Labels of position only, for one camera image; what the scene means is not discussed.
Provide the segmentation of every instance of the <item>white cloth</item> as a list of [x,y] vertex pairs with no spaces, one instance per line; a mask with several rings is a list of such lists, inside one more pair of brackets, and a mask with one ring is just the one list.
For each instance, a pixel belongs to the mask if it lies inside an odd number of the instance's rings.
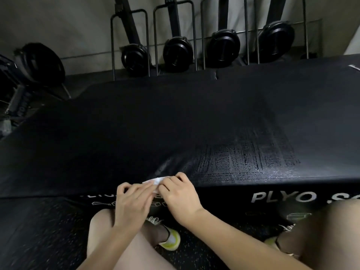
[[[154,185],[158,185],[158,184],[160,184],[160,182],[161,182],[162,180],[164,180],[164,178],[165,178],[165,177],[167,177],[167,176],[153,178],[153,179],[150,179],[150,180],[144,181],[143,183],[147,183],[147,182],[149,182],[149,181],[154,181]],[[154,191],[153,191],[153,193],[157,193],[157,194],[159,194],[158,189],[154,190]]]

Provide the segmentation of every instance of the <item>forearm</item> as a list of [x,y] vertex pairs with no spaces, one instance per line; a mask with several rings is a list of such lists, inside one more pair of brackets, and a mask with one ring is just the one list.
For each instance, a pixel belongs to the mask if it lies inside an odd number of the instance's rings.
[[77,270],[112,270],[136,232],[113,227]]
[[309,270],[301,262],[274,250],[221,221],[206,210],[187,227],[231,270]]

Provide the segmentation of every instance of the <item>gray wall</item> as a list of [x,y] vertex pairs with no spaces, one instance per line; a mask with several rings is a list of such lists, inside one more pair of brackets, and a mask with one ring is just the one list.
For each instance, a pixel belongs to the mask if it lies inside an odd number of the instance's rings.
[[[196,13],[196,36],[200,38],[200,1],[192,0]],[[129,0],[132,9],[144,8],[149,14],[150,44],[154,44],[152,11],[164,0]],[[258,25],[265,24],[270,0],[258,0]],[[360,0],[307,0],[308,20],[322,18],[324,56],[359,53]],[[248,0],[249,26],[253,27],[253,0]],[[209,0],[205,6],[205,35],[210,36],[217,27],[218,0]],[[183,36],[193,38],[190,5],[178,8]],[[110,16],[114,13],[114,0],[1,0],[0,51],[11,57],[16,47],[27,42],[42,42],[61,58],[67,74],[97,72],[111,69]],[[228,27],[237,31],[245,29],[243,0],[230,0]],[[140,40],[146,43],[144,17],[134,15]],[[287,0],[283,20],[302,21],[301,0]],[[167,10],[157,13],[158,43],[171,37]],[[302,25],[295,26],[294,45],[303,45]],[[310,50],[319,51],[319,23],[308,24]],[[245,36],[240,34],[241,52],[245,51]],[[253,45],[254,36],[250,37]],[[115,48],[128,44],[120,20],[115,20]],[[197,41],[201,51],[200,40]],[[121,53],[116,52],[116,67],[121,68]],[[154,63],[154,47],[151,47]]]

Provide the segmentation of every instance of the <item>white shoelace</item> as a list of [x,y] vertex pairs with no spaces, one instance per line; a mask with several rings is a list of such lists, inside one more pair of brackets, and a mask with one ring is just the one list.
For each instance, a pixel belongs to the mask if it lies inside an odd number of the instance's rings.
[[146,218],[149,222],[151,222],[153,225],[158,225],[159,223],[161,223],[161,221],[163,220],[160,220],[158,217],[153,217],[153,216],[150,216],[148,218]]
[[280,226],[284,229],[284,231],[290,232],[294,228],[295,224],[294,225],[288,225],[288,226],[284,226],[284,225],[280,225]]

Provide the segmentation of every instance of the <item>person's left hand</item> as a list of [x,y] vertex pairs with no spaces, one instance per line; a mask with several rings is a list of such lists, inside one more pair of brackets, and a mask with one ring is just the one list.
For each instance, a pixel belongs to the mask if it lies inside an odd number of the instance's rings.
[[153,181],[146,184],[123,183],[117,187],[115,205],[115,224],[122,230],[130,229],[137,233],[149,214],[151,202],[156,189]]

